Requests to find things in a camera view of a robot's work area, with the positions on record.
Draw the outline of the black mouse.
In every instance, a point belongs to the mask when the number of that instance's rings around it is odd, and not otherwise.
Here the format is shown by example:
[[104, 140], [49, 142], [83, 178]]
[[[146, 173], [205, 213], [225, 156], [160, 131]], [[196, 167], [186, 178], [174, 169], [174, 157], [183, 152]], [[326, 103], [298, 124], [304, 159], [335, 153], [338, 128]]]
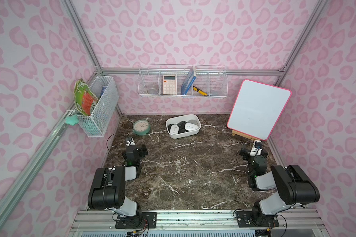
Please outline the black mouse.
[[180, 128], [179, 134], [187, 132], [187, 130], [185, 129], [186, 124], [186, 121], [181, 121], [177, 124]]

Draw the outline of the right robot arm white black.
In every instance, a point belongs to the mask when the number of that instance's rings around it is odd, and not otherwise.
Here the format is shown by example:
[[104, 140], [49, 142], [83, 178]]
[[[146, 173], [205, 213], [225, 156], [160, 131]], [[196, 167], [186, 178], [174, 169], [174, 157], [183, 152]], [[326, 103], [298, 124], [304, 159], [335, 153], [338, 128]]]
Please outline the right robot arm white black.
[[267, 172], [267, 153], [263, 149], [241, 149], [239, 154], [247, 161], [248, 185], [252, 190], [276, 190], [273, 195], [254, 204], [251, 218], [257, 224], [273, 219], [296, 204], [319, 201], [318, 188], [298, 165], [275, 165]]

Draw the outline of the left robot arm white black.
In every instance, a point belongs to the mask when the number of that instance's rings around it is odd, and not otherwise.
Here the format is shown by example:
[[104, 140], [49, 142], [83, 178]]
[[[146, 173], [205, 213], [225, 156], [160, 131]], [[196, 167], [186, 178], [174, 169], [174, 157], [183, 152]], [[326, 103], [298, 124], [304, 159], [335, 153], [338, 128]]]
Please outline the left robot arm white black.
[[124, 165], [96, 170], [88, 206], [95, 210], [112, 210], [120, 217], [139, 219], [139, 204], [126, 197], [126, 182], [140, 177], [141, 159], [148, 155], [148, 150], [145, 145], [129, 145], [122, 155]]

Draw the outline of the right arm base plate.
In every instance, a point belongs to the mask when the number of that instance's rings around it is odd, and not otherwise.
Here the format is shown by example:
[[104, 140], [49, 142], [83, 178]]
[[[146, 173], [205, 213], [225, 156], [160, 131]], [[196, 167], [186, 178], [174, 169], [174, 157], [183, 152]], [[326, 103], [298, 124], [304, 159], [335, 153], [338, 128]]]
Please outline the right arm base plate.
[[275, 228], [279, 227], [276, 216], [254, 214], [252, 211], [236, 210], [233, 217], [239, 228]]

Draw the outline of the white plastic storage box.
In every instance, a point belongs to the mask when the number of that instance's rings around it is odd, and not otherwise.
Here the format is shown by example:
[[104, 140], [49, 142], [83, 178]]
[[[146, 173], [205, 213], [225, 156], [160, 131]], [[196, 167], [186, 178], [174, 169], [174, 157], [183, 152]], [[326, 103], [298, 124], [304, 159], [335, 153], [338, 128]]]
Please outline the white plastic storage box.
[[196, 135], [201, 129], [199, 118], [194, 114], [169, 118], [166, 121], [168, 134], [173, 139]]

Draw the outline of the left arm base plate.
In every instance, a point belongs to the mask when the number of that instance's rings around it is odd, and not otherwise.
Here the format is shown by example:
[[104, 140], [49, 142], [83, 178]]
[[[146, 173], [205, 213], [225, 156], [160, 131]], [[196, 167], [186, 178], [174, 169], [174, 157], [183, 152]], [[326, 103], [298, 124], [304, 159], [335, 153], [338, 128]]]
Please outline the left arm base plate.
[[141, 212], [134, 217], [121, 217], [116, 219], [116, 229], [137, 229], [144, 228], [155, 229], [157, 221], [157, 212]]

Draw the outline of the white mouse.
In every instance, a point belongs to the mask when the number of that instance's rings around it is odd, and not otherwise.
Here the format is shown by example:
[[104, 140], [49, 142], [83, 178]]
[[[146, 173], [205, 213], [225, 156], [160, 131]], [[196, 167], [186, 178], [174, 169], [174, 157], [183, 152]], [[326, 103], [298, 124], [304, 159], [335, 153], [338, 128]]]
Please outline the white mouse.
[[175, 134], [179, 134], [180, 128], [178, 125], [176, 124], [172, 124], [172, 126], [170, 127], [170, 133], [175, 135]]
[[194, 123], [187, 122], [185, 124], [185, 130], [186, 131], [195, 131], [195, 130], [198, 130], [198, 129], [199, 129], [199, 126], [194, 124]]

